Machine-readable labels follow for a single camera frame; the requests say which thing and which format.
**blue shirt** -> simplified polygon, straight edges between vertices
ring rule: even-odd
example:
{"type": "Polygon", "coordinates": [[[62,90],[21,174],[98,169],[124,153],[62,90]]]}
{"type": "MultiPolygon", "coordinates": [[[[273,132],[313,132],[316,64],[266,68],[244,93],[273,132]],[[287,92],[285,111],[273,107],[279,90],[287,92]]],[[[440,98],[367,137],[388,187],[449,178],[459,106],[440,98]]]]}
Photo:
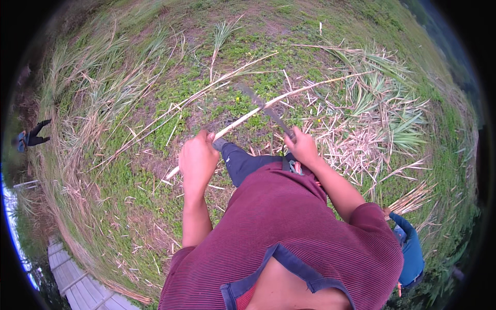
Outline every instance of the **blue shirt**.
{"type": "Polygon", "coordinates": [[[406,286],[412,283],[424,269],[425,263],[424,257],[422,256],[422,248],[420,247],[417,231],[412,224],[393,212],[389,214],[389,217],[406,233],[406,240],[401,249],[405,262],[398,280],[401,283],[401,286],[406,286]]]}
{"type": "Polygon", "coordinates": [[[17,150],[21,153],[24,153],[24,143],[22,143],[22,141],[24,140],[26,146],[28,145],[29,132],[26,135],[23,132],[21,132],[18,137],[19,137],[19,146],[17,147],[17,150]]]}

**person in black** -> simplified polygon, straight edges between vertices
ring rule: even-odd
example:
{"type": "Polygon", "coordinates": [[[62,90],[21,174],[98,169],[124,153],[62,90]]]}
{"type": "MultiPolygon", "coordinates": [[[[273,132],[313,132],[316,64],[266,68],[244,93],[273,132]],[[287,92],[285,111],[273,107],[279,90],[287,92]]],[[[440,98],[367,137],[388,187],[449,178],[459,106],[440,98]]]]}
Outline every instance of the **person in black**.
{"type": "Polygon", "coordinates": [[[28,146],[35,146],[37,144],[50,141],[50,137],[43,138],[38,137],[37,135],[40,132],[41,128],[50,124],[51,121],[52,119],[39,122],[36,127],[34,127],[33,130],[28,133],[26,133],[26,131],[24,130],[17,137],[12,139],[12,146],[16,147],[19,152],[24,153],[24,150],[27,149],[28,146]]]}

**machete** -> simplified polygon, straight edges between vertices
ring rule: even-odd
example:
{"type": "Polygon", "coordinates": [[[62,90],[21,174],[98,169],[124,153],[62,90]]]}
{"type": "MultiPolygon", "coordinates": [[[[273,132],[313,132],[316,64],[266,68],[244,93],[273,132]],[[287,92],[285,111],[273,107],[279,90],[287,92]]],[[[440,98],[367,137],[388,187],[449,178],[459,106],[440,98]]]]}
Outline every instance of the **machete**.
{"type": "Polygon", "coordinates": [[[248,86],[240,84],[239,87],[241,91],[251,97],[251,100],[255,104],[257,104],[265,114],[269,115],[284,130],[284,132],[289,136],[293,143],[296,143],[295,133],[291,129],[289,129],[286,124],[284,124],[282,119],[275,114],[274,110],[272,110],[271,107],[266,108],[263,100],[259,96],[257,96],[248,86]]]}

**shoe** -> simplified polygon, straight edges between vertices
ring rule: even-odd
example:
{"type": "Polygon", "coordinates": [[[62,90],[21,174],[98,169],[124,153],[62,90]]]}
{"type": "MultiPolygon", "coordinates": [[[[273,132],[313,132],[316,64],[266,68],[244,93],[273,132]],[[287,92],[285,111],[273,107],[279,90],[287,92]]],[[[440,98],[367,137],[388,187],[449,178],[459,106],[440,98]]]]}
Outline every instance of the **shoe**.
{"type": "Polygon", "coordinates": [[[46,126],[46,125],[50,124],[51,122],[52,122],[52,119],[44,120],[42,122],[39,122],[38,125],[46,126]]]}
{"type": "Polygon", "coordinates": [[[218,138],[217,140],[215,140],[213,143],[212,143],[212,146],[214,149],[216,149],[217,151],[219,152],[222,152],[222,146],[224,144],[226,144],[227,141],[223,138],[218,138]]]}

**red striped shirt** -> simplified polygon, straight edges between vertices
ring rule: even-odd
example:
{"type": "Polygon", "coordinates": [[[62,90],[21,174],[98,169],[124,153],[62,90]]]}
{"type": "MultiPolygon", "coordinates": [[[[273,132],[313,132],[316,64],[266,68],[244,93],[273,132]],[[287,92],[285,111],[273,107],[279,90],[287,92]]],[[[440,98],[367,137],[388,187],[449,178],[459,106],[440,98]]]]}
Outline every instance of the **red striped shirt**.
{"type": "Polygon", "coordinates": [[[294,256],[297,268],[314,277],[307,281],[312,292],[340,288],[356,309],[385,304],[403,255],[380,207],[365,203],[349,224],[338,221],[310,171],[300,176],[281,167],[271,163],[250,174],[205,240],[174,255],[158,309],[244,309],[254,291],[247,277],[265,266],[266,254],[294,256]],[[241,283],[251,287],[233,294],[241,283]]]}

